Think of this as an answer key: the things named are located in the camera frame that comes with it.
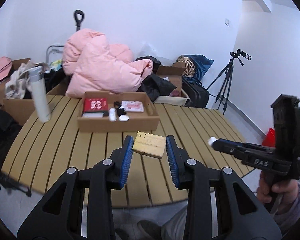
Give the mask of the right hand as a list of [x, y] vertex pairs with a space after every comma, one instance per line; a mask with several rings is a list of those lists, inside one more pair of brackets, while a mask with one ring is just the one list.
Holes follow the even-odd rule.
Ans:
[[264, 178], [264, 174], [261, 174], [259, 180], [259, 187], [257, 188], [257, 198], [262, 204], [268, 204], [271, 202], [270, 191], [278, 194], [282, 194], [281, 203], [277, 208], [277, 215], [281, 215], [290, 210], [293, 203], [299, 195], [299, 185], [297, 180], [282, 181], [274, 184], [270, 187]]

